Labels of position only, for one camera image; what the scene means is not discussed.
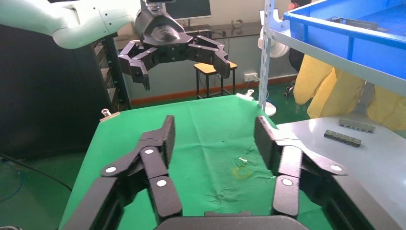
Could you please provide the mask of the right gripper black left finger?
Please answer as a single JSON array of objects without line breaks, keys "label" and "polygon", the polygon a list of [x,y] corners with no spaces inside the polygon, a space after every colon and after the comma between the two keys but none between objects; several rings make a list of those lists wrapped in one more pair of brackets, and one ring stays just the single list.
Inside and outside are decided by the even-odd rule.
[{"label": "right gripper black left finger", "polygon": [[115,230],[125,207],[148,190],[157,223],[182,216],[182,204],[168,167],[175,144],[174,116],[141,135],[134,150],[107,164],[63,227],[65,230]]}]

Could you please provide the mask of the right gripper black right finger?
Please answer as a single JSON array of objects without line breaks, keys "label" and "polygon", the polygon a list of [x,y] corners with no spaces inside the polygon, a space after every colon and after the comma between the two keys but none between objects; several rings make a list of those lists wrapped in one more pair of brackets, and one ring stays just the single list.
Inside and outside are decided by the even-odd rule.
[{"label": "right gripper black right finger", "polygon": [[257,116],[254,140],[276,177],[272,214],[296,219],[301,192],[322,209],[335,230],[395,230],[396,221],[346,168],[309,150],[293,133]]}]

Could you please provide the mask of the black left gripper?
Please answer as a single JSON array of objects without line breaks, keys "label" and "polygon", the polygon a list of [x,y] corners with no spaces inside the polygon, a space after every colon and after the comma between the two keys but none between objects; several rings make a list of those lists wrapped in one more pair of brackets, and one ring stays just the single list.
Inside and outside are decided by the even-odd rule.
[{"label": "black left gripper", "polygon": [[229,78],[231,64],[224,45],[197,35],[185,33],[183,27],[168,13],[151,7],[139,11],[135,19],[139,40],[131,40],[119,53],[121,71],[150,90],[148,71],[158,63],[191,60],[212,65],[224,79]]}]

